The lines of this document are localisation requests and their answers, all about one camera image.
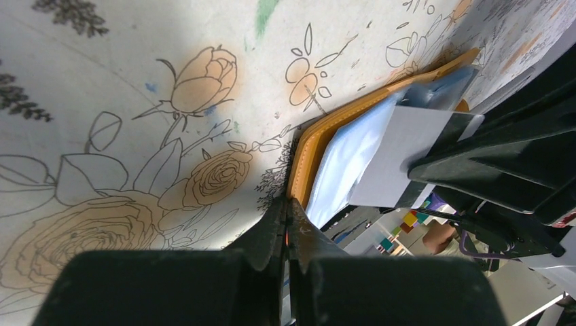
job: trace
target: green paint smudge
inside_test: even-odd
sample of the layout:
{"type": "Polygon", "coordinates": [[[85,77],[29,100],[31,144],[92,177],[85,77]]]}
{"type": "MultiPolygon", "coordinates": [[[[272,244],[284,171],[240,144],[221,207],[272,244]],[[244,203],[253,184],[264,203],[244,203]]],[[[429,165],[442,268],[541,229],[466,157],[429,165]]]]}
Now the green paint smudge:
{"type": "Polygon", "coordinates": [[[256,11],[256,37],[264,35],[266,24],[274,12],[274,8],[280,0],[259,0],[258,10],[256,11]]]}

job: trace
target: brown leather wallet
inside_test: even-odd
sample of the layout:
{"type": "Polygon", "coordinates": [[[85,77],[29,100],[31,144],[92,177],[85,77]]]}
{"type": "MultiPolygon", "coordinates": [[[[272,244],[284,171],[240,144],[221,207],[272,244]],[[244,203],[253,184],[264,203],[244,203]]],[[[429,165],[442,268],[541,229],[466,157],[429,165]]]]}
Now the brown leather wallet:
{"type": "MultiPolygon", "coordinates": [[[[478,55],[478,52],[480,52],[480,50],[474,48],[459,56],[457,59],[436,70],[430,71],[429,73],[416,75],[394,84],[384,86],[372,93],[362,96],[361,98],[353,100],[339,109],[336,109],[334,112],[311,125],[300,138],[296,154],[294,155],[290,180],[288,182],[288,197],[297,198],[300,203],[302,203],[302,207],[306,208],[312,191],[314,178],[318,172],[318,167],[320,167],[320,161],[322,160],[324,151],[332,137],[334,137],[336,131],[341,126],[353,121],[375,104],[385,99],[392,92],[396,92],[414,82],[431,82],[434,79],[443,77],[457,70],[458,68],[470,65],[478,55]]],[[[461,102],[460,105],[458,105],[457,110],[467,111],[467,103],[464,101],[461,102]]]]}

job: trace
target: black fern print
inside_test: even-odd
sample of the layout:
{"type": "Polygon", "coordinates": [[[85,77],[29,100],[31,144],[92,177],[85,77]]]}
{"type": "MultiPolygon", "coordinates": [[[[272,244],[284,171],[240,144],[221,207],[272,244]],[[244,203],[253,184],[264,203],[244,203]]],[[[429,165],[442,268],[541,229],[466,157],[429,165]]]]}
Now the black fern print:
{"type": "Polygon", "coordinates": [[[50,113],[38,108],[38,104],[28,101],[28,96],[24,93],[24,88],[14,85],[16,78],[7,73],[0,73],[0,110],[8,111],[8,114],[21,114],[24,119],[53,120],[50,113]]]}
{"type": "Polygon", "coordinates": [[[108,33],[103,27],[106,20],[94,13],[96,5],[82,0],[36,0],[32,9],[37,12],[54,12],[54,24],[66,25],[72,23],[72,27],[78,35],[92,37],[98,33],[102,36],[108,33]]]}
{"type": "Polygon", "coordinates": [[[255,188],[257,192],[266,194],[257,200],[259,211],[268,209],[274,198],[286,195],[290,168],[292,167],[292,160],[294,159],[297,147],[298,139],[285,143],[282,147],[282,153],[276,161],[276,167],[269,168],[262,174],[260,184],[255,188]]]}

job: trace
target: black stripe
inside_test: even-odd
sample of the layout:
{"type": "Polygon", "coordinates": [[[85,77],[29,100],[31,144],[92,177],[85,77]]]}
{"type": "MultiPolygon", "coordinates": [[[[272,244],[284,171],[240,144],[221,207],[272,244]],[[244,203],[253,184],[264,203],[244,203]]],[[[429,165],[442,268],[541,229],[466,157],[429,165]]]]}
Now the black stripe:
{"type": "MultiPolygon", "coordinates": [[[[444,129],[438,135],[436,142],[430,148],[430,152],[428,155],[431,155],[439,150],[445,149],[447,146],[454,144],[458,141],[458,139],[466,130],[466,127],[470,124],[472,119],[474,118],[473,114],[462,114],[462,113],[453,113],[444,129]]],[[[396,207],[411,207],[416,199],[420,196],[424,188],[426,187],[426,183],[411,181],[398,202],[396,202],[396,207]]]]}

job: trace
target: large rose print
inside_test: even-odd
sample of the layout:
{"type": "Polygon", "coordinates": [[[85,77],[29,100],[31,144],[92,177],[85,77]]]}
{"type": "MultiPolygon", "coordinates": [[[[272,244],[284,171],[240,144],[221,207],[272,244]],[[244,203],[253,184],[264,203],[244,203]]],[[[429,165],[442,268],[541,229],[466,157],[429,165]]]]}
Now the large rose print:
{"type": "Polygon", "coordinates": [[[222,103],[236,82],[236,57],[212,47],[190,60],[175,78],[170,102],[181,113],[203,116],[222,103]]]}
{"type": "Polygon", "coordinates": [[[156,197],[135,191],[106,194],[110,197],[88,200],[34,222],[0,262],[1,284],[47,293],[78,253],[148,249],[164,243],[158,231],[164,211],[156,197]]]}
{"type": "Polygon", "coordinates": [[[252,155],[229,150],[209,157],[197,165],[189,179],[168,189],[159,201],[164,209],[202,207],[219,202],[230,195],[246,179],[252,155]]]}

